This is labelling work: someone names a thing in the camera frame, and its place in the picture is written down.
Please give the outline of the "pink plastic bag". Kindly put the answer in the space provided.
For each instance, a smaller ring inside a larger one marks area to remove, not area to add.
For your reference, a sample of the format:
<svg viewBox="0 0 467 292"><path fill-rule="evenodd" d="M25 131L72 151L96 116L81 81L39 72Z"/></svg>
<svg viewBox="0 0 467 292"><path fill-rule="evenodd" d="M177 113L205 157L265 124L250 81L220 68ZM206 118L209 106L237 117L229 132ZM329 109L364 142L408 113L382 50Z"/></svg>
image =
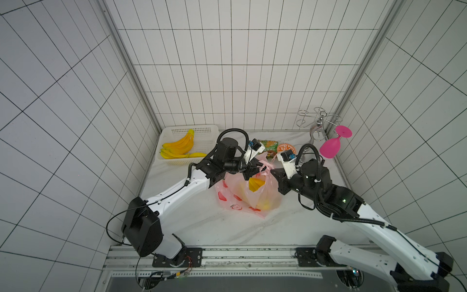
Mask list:
<svg viewBox="0 0 467 292"><path fill-rule="evenodd" d="M265 185L258 191L249 190L249 181L244 180L242 173L228 173L223 180L216 183L215 192L222 208L265 218L272 210L280 207L283 195L278 192L278 182L271 174L275 167L269 163L266 155L264 153L257 157L266 166L260 174L253 177L265 181Z"/></svg>

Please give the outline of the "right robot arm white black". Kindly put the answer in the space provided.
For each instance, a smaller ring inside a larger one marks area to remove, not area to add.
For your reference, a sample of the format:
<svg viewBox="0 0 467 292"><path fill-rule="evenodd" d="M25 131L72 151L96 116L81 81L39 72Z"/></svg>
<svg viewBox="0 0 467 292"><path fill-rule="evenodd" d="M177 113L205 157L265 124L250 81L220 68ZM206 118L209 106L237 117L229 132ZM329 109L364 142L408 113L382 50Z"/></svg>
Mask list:
<svg viewBox="0 0 467 292"><path fill-rule="evenodd" d="M277 159L282 167L272 174L281 194L293 191L299 199L311 200L310 210L360 231L384 251L372 253L322 236L311 252L318 265L356 268L392 284L399 292L449 291L446 278L452 275L453 258L421 246L382 219L352 190L333 184L314 145L303 145L298 154L280 152Z"/></svg>

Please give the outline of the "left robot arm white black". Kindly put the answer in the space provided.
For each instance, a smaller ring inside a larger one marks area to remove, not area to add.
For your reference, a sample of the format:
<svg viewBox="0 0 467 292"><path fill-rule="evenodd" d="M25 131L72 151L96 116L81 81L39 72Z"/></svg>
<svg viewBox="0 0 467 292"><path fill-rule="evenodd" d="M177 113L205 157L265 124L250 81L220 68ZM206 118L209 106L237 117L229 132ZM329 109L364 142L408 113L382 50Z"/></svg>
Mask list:
<svg viewBox="0 0 467 292"><path fill-rule="evenodd" d="M244 147L226 136L231 129L221 132L215 147L199 163L189 164L187 178L147 200L133 199L122 211L125 218L121 231L139 257L156 253L168 259L183 258L184 244L175 235L164 234L162 219L190 198L213 187L228 173L240 173L248 180L260 172L263 165L256 155L265 151L265 146L257 139L250 139L244 130L236 131L245 137Z"/></svg>

